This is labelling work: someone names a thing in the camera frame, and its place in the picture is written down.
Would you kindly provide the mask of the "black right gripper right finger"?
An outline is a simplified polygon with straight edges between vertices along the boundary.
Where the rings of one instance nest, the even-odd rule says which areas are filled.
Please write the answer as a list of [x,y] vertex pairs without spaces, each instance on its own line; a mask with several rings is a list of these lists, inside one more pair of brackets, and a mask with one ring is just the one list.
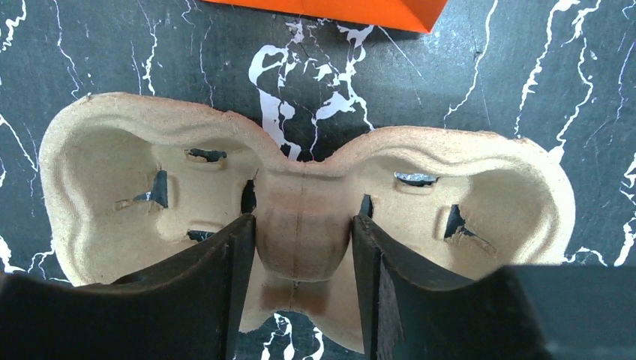
[[367,359],[633,359],[635,269],[449,271],[360,214],[355,282]]

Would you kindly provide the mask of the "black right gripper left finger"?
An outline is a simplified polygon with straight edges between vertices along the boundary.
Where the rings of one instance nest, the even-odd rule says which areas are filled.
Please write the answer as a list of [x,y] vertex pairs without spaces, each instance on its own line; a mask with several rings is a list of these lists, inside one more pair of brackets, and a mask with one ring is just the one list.
[[255,219],[111,284],[1,276],[3,359],[232,359]]

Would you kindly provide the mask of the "single brown pulp cup carrier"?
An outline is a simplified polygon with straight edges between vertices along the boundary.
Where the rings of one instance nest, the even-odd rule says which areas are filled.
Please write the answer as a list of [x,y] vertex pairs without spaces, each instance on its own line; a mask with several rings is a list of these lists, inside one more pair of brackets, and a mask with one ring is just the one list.
[[575,225],[559,163],[528,139],[485,131],[382,127],[298,162],[238,113],[113,92],[61,110],[39,161],[52,245],[76,286],[165,260],[194,245],[192,230],[221,230],[252,184],[256,256],[240,329],[295,311],[356,352],[350,229],[365,197],[393,239],[469,279],[560,264]]

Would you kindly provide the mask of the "orange paper bag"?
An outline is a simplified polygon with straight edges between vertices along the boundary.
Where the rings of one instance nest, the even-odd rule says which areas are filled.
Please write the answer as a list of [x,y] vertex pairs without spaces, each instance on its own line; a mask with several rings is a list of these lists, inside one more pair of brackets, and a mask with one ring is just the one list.
[[429,34],[442,14],[447,1],[219,0],[218,3]]

